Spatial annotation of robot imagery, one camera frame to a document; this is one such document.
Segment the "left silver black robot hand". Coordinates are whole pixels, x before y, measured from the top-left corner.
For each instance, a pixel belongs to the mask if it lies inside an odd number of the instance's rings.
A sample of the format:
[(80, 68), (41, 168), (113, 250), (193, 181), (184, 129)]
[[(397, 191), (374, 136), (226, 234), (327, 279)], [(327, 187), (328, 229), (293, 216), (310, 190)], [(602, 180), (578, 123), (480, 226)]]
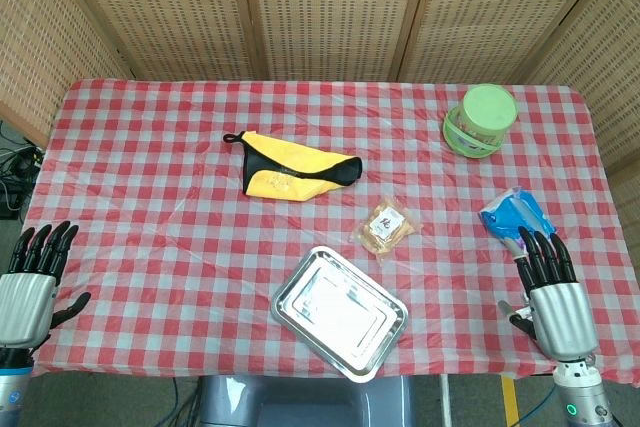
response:
[(0, 275), (0, 348), (33, 350), (50, 331), (78, 315), (91, 299), (82, 293), (69, 307), (55, 311), (71, 244), (79, 227), (65, 220), (57, 226), (26, 229), (16, 241), (8, 270)]

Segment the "yellow black cloth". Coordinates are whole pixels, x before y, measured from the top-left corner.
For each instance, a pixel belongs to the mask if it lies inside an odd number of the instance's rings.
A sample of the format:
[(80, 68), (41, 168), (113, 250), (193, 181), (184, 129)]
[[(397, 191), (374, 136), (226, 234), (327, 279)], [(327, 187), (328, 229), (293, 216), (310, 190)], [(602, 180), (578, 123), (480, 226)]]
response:
[(254, 131), (227, 133), (223, 141), (244, 150), (243, 193), (247, 196), (304, 202), (348, 187), (362, 175), (357, 156), (327, 152)]

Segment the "clear snack packet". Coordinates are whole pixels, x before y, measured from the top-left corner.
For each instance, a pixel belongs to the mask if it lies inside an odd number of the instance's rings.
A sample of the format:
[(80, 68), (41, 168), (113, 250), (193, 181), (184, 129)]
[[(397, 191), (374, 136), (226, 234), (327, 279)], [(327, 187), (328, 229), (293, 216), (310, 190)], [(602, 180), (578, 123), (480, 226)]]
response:
[(406, 237), (421, 229), (413, 212), (396, 197), (386, 196), (356, 226), (351, 238), (382, 263)]

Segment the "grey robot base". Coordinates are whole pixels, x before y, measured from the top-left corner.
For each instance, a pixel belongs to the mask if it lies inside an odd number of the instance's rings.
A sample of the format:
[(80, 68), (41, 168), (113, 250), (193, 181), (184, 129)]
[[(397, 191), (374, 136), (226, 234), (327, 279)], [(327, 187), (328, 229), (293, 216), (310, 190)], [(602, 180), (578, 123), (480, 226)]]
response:
[(203, 378), (198, 427), (415, 427), (407, 376)]

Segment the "green plastic round container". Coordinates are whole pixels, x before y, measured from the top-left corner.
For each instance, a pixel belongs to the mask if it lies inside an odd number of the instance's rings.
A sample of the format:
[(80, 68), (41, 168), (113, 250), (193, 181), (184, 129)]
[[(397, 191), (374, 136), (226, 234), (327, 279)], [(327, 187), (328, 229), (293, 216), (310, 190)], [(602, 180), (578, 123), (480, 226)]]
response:
[(481, 159), (501, 148), (517, 116), (516, 100), (505, 88), (478, 84), (469, 87), (459, 104), (447, 112), (442, 133), (454, 152)]

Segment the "red white checkered tablecloth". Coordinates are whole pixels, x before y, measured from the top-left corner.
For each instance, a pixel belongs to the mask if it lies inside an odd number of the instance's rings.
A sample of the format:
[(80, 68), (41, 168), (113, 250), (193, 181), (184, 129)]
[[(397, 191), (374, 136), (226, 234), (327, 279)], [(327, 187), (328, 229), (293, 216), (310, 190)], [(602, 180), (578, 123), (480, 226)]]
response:
[[(322, 376), (333, 369), (279, 325), (270, 301), (312, 247), (353, 262), (408, 308), (385, 375), (549, 371), (498, 311), (522, 286), (479, 212), (529, 190), (567, 245), (593, 308), (603, 376), (640, 386), (640, 287), (591, 117), (566, 86), (513, 85), (502, 148), (470, 160), (441, 124), (465, 87), (347, 82), (89, 79), (67, 91), (26, 217), (79, 227), (57, 304), (90, 302), (39, 350), (39, 371), (146, 376)], [(256, 131), (363, 161), (352, 186), (306, 202), (248, 197)], [(422, 224), (379, 263), (351, 236), (396, 197)]]

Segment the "blue white tissue pack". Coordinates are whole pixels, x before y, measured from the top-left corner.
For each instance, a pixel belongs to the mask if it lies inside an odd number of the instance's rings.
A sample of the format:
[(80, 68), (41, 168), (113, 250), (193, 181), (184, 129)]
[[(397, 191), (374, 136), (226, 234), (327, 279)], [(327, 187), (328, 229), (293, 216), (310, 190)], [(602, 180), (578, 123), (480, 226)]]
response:
[(530, 234), (539, 231), (547, 239), (557, 231), (534, 196), (521, 187), (500, 194), (480, 210), (479, 217), (488, 232), (506, 247), (513, 258), (527, 254), (520, 227)]

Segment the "stainless steel tray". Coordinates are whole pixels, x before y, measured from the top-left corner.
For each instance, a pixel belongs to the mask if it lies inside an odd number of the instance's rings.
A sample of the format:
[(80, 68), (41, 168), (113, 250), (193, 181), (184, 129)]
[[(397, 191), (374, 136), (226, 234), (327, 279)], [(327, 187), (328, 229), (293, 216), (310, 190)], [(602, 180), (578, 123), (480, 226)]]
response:
[(311, 248), (271, 300), (275, 320), (354, 383), (367, 383), (404, 333), (406, 305), (327, 246)]

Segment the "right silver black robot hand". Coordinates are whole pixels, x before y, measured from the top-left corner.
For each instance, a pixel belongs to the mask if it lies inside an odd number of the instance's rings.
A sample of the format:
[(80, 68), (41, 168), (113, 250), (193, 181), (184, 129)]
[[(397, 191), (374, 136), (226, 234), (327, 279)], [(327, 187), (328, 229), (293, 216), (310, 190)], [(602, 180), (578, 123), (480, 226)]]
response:
[(501, 313), (548, 358), (560, 363), (585, 360), (598, 347), (598, 338), (587, 293), (577, 280), (566, 245), (555, 233), (545, 236), (524, 226), (518, 233), (525, 252), (514, 262), (529, 315), (506, 301), (498, 303)]

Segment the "woven bamboo folding screen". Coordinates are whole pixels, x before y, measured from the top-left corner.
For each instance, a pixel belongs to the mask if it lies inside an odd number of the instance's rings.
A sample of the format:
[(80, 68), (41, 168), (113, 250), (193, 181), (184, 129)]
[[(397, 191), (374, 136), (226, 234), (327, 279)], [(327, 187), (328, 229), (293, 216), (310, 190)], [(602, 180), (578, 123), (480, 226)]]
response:
[(571, 86), (640, 270), (640, 0), (0, 0), (0, 121), (96, 77)]

